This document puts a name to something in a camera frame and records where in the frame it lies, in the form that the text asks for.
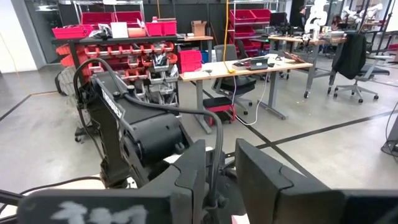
cardboard box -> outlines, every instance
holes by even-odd
[[[202,37],[206,35],[205,32],[206,23],[207,21],[191,21],[192,32],[195,35],[195,37]]]

chair wheel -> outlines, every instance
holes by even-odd
[[[75,136],[75,142],[80,142],[81,141],[81,137],[80,136]]]

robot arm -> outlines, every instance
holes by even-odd
[[[323,10],[325,0],[315,0],[314,6],[311,7],[310,17],[305,24],[305,33],[309,33],[312,29],[320,30],[320,26],[326,24],[328,13]]]

monitor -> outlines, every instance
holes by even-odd
[[[270,26],[282,26],[287,23],[286,12],[275,12],[271,13],[271,18],[269,21]]]

desk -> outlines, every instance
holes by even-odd
[[[270,36],[270,37],[268,37],[268,39],[271,42],[270,43],[271,49],[274,48],[275,41],[303,43],[303,40],[301,38],[294,38],[294,37]],[[343,44],[345,42],[346,42],[345,37],[337,37],[337,38],[332,38],[332,39],[328,39],[328,40],[310,40],[310,45],[314,46],[313,52],[312,52],[312,57],[314,58],[314,60],[313,60],[313,66],[310,68],[310,70],[308,72],[307,86],[305,89],[304,98],[308,98],[308,96],[311,92],[311,86],[312,86],[312,82],[313,82],[314,78],[329,76],[328,94],[330,93],[331,88],[335,82],[336,72],[334,72],[334,71],[327,71],[326,73],[316,74],[319,46],[323,45],[323,44],[338,44],[336,55],[335,55],[335,57],[333,59],[333,63],[332,63],[332,65],[334,65],[337,62],[337,59],[339,58],[341,51],[343,50]]]
[[[193,36],[193,37],[185,37],[184,39],[178,40],[179,42],[191,42],[191,41],[204,41],[207,40],[207,49],[208,49],[208,62],[211,62],[211,48],[213,37],[211,36]]]
[[[227,64],[228,68],[231,69],[232,64],[235,62],[236,61],[228,61],[225,63]],[[257,74],[257,73],[271,72],[272,73],[271,74],[271,86],[270,86],[268,102],[265,103],[263,101],[261,101],[261,102],[257,101],[257,103],[260,103],[261,107],[274,113],[280,119],[286,119],[287,117],[285,115],[283,115],[281,112],[279,112],[278,110],[275,109],[275,101],[276,101],[276,95],[277,95],[276,82],[278,80],[278,78],[276,78],[276,73],[280,72],[280,71],[284,71],[284,70],[289,70],[289,69],[309,68],[312,66],[312,64],[311,63],[297,63],[291,59],[285,59],[284,61],[275,61],[273,59],[269,59],[269,63],[275,63],[274,67],[268,68],[268,69],[263,69],[263,70],[255,70],[255,71],[237,70],[235,73],[228,73],[223,62],[206,63],[202,66],[202,70],[211,69],[212,70],[211,73],[185,72],[183,74],[180,74],[180,77],[184,82],[190,82],[190,81],[196,82],[197,109],[204,110],[204,108],[203,108],[203,80],[209,80],[209,79],[214,79],[214,78],[233,77],[236,75],[251,75],[251,74]],[[202,128],[206,131],[206,133],[210,134],[211,129],[207,125],[206,121],[204,120],[203,115],[195,115],[195,117],[197,118],[200,126],[202,126]]]

